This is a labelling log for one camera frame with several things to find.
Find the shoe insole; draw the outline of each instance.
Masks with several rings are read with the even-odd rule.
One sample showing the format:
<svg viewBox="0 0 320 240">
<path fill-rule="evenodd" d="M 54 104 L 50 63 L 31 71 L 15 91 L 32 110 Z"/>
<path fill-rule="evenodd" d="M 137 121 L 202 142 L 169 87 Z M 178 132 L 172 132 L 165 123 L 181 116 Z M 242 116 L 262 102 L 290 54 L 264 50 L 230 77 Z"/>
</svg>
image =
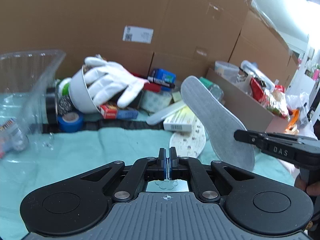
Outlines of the shoe insole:
<svg viewBox="0 0 320 240">
<path fill-rule="evenodd" d="M 206 128 L 212 148 L 220 160 L 252 171 L 255 163 L 253 146 L 238 142 L 233 137 L 236 130 L 246 130 L 243 123 L 194 76 L 183 81 L 180 93 Z"/>
</svg>

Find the round black disc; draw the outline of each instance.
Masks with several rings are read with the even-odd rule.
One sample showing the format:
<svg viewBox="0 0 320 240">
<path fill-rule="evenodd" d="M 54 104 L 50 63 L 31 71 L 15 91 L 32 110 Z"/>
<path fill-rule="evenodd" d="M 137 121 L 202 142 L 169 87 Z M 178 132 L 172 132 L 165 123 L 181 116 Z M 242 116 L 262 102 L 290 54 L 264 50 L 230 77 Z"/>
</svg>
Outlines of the round black disc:
<svg viewBox="0 0 320 240">
<path fill-rule="evenodd" d="M 104 217 L 108 198 L 101 187 L 86 187 L 90 181 L 69 180 L 39 188 L 23 199 L 20 214 L 28 231 L 43 236 L 76 234 Z"/>
<path fill-rule="evenodd" d="M 47 88 L 45 96 L 45 108 L 47 112 L 48 124 L 57 124 L 58 119 L 58 95 L 56 88 Z"/>
<path fill-rule="evenodd" d="M 304 229 L 313 214 L 303 191 L 273 180 L 239 182 L 226 199 L 226 212 L 239 226 L 263 235 Z"/>
</svg>

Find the orange object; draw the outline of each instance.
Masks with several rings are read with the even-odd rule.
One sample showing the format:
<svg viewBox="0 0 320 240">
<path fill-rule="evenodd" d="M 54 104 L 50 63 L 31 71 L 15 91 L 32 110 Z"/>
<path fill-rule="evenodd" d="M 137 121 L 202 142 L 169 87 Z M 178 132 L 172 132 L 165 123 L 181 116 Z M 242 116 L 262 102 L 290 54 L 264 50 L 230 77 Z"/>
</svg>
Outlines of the orange object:
<svg viewBox="0 0 320 240">
<path fill-rule="evenodd" d="M 297 120 L 299 118 L 299 110 L 298 109 L 294 109 L 294 110 L 292 110 L 292 112 L 293 112 L 293 118 L 290 120 L 290 122 L 287 126 L 287 129 L 292 127 L 297 122 Z"/>
</svg>

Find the white bowl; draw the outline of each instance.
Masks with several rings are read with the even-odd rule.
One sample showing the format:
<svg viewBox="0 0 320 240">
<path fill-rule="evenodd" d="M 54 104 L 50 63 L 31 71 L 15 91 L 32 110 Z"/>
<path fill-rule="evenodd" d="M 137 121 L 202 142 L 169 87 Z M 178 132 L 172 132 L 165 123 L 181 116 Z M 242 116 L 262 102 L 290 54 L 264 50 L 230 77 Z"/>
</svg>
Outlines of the white bowl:
<svg viewBox="0 0 320 240">
<path fill-rule="evenodd" d="M 80 112 L 84 114 L 99 113 L 84 82 L 83 67 L 72 77 L 69 86 L 69 95 L 73 105 Z"/>
</svg>

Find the plastic lid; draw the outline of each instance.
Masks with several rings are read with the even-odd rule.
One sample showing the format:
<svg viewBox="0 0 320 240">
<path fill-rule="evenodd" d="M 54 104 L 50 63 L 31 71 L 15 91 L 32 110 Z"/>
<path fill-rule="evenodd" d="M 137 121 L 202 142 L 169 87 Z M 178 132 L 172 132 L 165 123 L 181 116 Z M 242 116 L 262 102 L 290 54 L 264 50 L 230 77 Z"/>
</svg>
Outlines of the plastic lid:
<svg viewBox="0 0 320 240">
<path fill-rule="evenodd" d="M 157 123 L 160 123 L 166 117 L 168 117 L 171 114 L 174 114 L 175 112 L 177 112 L 178 110 L 180 110 L 181 108 L 183 108 L 185 106 L 186 106 L 186 104 L 183 101 L 178 101 L 177 103 L 174 103 L 174 104 L 160 110 L 159 112 L 156 112 L 152 116 L 149 116 L 146 120 L 147 124 L 155 125 Z"/>
<path fill-rule="evenodd" d="M 222 68 L 228 68 L 230 70 L 236 70 L 238 71 L 239 70 L 239 67 L 231 64 L 231 63 L 228 63 L 228 62 L 224 62 L 224 61 L 216 61 L 215 62 L 215 66 L 216 67 L 222 67 Z"/>
</svg>

